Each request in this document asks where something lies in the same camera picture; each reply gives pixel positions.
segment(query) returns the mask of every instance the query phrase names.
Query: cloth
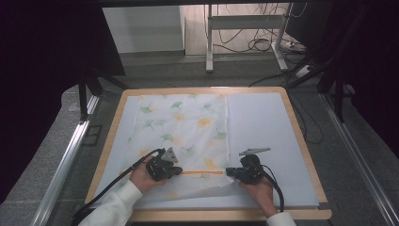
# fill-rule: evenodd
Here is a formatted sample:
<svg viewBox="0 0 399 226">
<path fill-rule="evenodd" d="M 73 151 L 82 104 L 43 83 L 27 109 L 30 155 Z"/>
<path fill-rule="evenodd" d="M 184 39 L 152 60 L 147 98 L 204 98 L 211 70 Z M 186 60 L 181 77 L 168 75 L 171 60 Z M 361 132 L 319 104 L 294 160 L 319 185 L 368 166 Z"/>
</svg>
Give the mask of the cloth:
<svg viewBox="0 0 399 226">
<path fill-rule="evenodd" d="M 172 148 L 179 161 L 175 166 L 184 173 L 147 192 L 143 201 L 220 195 L 212 191 L 233 183 L 223 173 L 230 166 L 227 121 L 226 95 L 142 95 L 120 171 L 152 150 Z"/>
<path fill-rule="evenodd" d="M 138 188 L 130 181 L 117 191 L 104 197 L 102 204 L 88 215 L 79 226 L 122 226 L 133 212 L 133 205 L 142 197 Z M 276 214 L 266 220 L 269 226 L 295 226 L 288 212 Z"/>
<path fill-rule="evenodd" d="M 268 226 L 296 226 L 293 218 L 291 217 L 290 213 L 282 212 L 266 220 Z"/>
</svg>

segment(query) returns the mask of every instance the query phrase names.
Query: wooden frame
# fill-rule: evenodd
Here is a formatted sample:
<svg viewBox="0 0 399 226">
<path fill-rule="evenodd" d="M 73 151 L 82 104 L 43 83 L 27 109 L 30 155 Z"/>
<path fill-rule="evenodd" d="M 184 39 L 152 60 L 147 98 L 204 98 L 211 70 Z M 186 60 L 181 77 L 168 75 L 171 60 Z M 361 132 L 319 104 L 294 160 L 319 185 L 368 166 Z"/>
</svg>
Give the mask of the wooden frame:
<svg viewBox="0 0 399 226">
<path fill-rule="evenodd" d="M 159 94 L 233 94 L 233 93 L 267 93 L 278 92 L 281 95 L 291 124 L 295 132 L 296 140 L 302 152 L 311 180 L 316 190 L 319 203 L 327 203 L 327 197 L 320 183 L 316 169 L 311 160 L 308 147 L 295 117 L 295 112 L 285 89 L 280 87 L 265 88 L 177 88 L 177 89 L 128 89 L 122 93 L 118 109 L 112 121 L 108 137 L 105 141 L 103 153 L 100 157 L 96 172 L 91 182 L 86 202 L 94 198 L 94 193 L 104 173 L 105 165 L 111 153 L 112 144 L 120 124 L 123 108 L 129 96 L 137 95 L 159 95 Z M 332 212 L 330 209 L 301 208 L 286 209 L 294 219 L 329 219 Z M 264 221 L 265 216 L 259 209 L 209 209 L 209 210 L 135 210 L 129 221 Z"/>
</svg>

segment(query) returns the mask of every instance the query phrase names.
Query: white wall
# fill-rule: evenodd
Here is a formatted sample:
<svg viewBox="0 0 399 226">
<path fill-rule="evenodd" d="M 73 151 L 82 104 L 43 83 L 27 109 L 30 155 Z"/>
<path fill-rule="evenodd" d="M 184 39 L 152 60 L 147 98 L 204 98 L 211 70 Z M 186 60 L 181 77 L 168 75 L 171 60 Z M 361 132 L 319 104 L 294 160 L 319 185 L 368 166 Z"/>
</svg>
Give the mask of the white wall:
<svg viewBox="0 0 399 226">
<path fill-rule="evenodd" d="M 178 6 L 103 8 L 119 53 L 183 50 Z"/>
</svg>

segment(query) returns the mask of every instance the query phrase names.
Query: person's right hand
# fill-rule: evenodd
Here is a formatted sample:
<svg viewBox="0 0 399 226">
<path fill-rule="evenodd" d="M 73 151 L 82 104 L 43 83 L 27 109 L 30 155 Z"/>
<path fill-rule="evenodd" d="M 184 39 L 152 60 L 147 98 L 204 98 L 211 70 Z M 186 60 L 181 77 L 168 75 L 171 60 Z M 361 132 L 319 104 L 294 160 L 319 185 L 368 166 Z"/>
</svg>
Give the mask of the person's right hand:
<svg viewBox="0 0 399 226">
<path fill-rule="evenodd" d="M 155 186 L 163 186 L 167 182 L 167 180 L 156 182 L 148 173 L 146 164 L 150 162 L 152 158 L 154 158 L 154 156 L 148 156 L 143 163 L 134 168 L 129 179 L 143 194 L 151 188 Z"/>
<path fill-rule="evenodd" d="M 240 182 L 239 185 L 249 193 L 252 200 L 259 204 L 267 218 L 278 213 L 273 203 L 273 186 L 266 178 L 263 177 L 256 185 L 249 185 L 243 182 Z"/>
</svg>

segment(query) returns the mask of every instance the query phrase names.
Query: black curtain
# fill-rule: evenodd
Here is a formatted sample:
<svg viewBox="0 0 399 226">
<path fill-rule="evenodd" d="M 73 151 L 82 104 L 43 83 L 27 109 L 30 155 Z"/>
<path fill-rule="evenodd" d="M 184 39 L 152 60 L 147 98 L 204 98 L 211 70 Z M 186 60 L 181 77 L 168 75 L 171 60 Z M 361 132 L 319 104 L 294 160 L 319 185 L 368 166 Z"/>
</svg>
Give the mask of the black curtain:
<svg viewBox="0 0 399 226">
<path fill-rule="evenodd" d="M 399 157 L 399 2 L 374 1 L 342 60 L 352 103 Z"/>
<path fill-rule="evenodd" d="M 53 124 L 62 93 L 87 70 L 124 70 L 101 8 L 2 1 L 0 10 L 3 202 Z"/>
</svg>

